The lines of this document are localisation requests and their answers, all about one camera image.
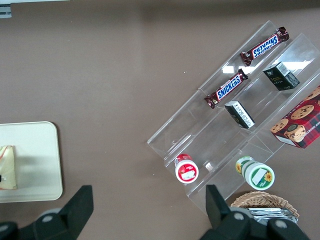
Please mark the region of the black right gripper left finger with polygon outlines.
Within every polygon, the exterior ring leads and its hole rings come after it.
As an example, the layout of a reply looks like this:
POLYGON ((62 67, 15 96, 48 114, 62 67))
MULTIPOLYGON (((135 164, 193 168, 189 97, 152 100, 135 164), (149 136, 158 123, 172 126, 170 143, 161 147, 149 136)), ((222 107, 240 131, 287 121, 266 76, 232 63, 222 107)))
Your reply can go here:
POLYGON ((49 210, 18 231, 19 240, 76 240, 94 210, 93 188, 83 185, 60 210, 49 210))

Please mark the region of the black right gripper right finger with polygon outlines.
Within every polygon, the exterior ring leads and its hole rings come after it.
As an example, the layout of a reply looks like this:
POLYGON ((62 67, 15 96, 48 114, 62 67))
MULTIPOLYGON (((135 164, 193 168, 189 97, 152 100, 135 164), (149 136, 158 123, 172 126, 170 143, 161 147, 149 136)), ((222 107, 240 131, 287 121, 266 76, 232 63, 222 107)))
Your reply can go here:
POLYGON ((202 240, 268 240, 267 227, 247 214, 231 211, 216 185, 207 185, 205 209, 211 224, 202 240))

